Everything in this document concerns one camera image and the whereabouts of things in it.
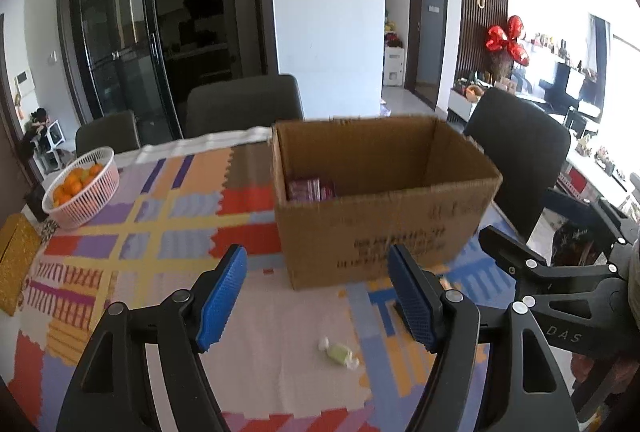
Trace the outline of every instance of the red balloon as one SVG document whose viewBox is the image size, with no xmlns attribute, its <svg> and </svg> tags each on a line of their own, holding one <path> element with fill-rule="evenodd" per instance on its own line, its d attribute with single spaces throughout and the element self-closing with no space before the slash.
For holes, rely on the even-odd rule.
<svg viewBox="0 0 640 432">
<path fill-rule="evenodd" d="M 525 67 L 529 65 L 529 53 L 527 53 L 527 50 L 525 50 L 521 44 L 518 44 L 514 40 L 508 41 L 507 51 L 518 64 L 522 64 Z"/>
<path fill-rule="evenodd" d="M 510 40 L 516 40 L 520 35 L 522 35 L 522 31 L 524 30 L 524 24 L 522 24 L 522 19 L 519 16 L 511 16 L 509 21 L 507 21 L 507 35 Z"/>
<path fill-rule="evenodd" d="M 504 48 L 508 40 L 507 34 L 504 33 L 502 27 L 496 24 L 489 28 L 484 45 L 489 51 L 498 51 Z"/>
</svg>

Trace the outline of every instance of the white basket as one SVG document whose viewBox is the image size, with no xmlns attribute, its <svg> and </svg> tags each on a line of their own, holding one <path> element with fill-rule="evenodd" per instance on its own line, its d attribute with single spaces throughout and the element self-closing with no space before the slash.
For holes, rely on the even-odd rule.
<svg viewBox="0 0 640 432">
<path fill-rule="evenodd" d="M 100 163 L 104 168 L 95 179 L 82 191 L 59 207 L 53 206 L 53 191 L 65 183 L 66 177 L 76 167 L 90 168 Z M 61 228 L 72 230 L 93 219 L 111 200 L 118 185 L 120 174 L 114 160 L 114 152 L 110 147 L 100 147 L 82 155 L 72 163 L 49 186 L 42 199 L 42 209 L 57 222 Z"/>
</svg>

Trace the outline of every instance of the chair backrest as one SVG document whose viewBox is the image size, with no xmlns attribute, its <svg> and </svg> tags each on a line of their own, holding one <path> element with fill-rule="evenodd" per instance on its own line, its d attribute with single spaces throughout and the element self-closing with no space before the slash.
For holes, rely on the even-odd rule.
<svg viewBox="0 0 640 432">
<path fill-rule="evenodd" d="M 77 156 L 98 147 L 110 147 L 116 154 L 140 148 L 140 138 L 133 111 L 123 111 L 98 118 L 78 129 L 76 133 Z"/>
<path fill-rule="evenodd" d="M 495 202 L 528 240 L 543 210 L 543 193 L 558 180 L 569 151 L 569 131 L 529 102 L 491 88 L 464 133 L 502 174 Z"/>
<path fill-rule="evenodd" d="M 270 127 L 302 119 L 298 83 L 291 75 L 266 75 L 194 88 L 187 100 L 185 136 Z"/>
</svg>

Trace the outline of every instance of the gold box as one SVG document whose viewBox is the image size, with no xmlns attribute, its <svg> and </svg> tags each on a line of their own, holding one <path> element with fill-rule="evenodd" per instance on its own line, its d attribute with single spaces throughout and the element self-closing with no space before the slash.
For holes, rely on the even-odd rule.
<svg viewBox="0 0 640 432">
<path fill-rule="evenodd" d="M 40 248 L 40 236 L 24 214 L 11 214 L 0 229 L 0 309 L 13 316 L 22 282 Z"/>
</svg>

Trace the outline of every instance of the dining table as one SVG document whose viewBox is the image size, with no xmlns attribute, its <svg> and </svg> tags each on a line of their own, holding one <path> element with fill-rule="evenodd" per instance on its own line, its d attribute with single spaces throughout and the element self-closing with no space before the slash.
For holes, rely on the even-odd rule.
<svg viewBox="0 0 640 432">
<path fill-rule="evenodd" d="M 222 338 L 201 355 L 231 432 L 404 430 L 434 356 L 402 324 L 388 278 L 290 287 L 270 135 L 256 127 L 116 155 L 120 186 L 108 205 L 41 247 L 14 317 L 0 317 L 0 375 L 41 432 L 56 429 L 74 368 L 110 303 L 158 304 L 215 268 L 234 243 L 247 251 L 248 272 Z M 479 229 L 487 225 L 516 236 L 495 204 Z M 514 280 L 482 251 L 477 233 L 434 272 L 476 303 L 513 301 Z M 319 351 L 323 337 L 351 348 L 359 367 L 332 362 Z M 162 430 L 173 432 L 158 347 L 146 352 Z M 474 428 L 487 358 L 479 345 L 460 431 Z"/>
</svg>

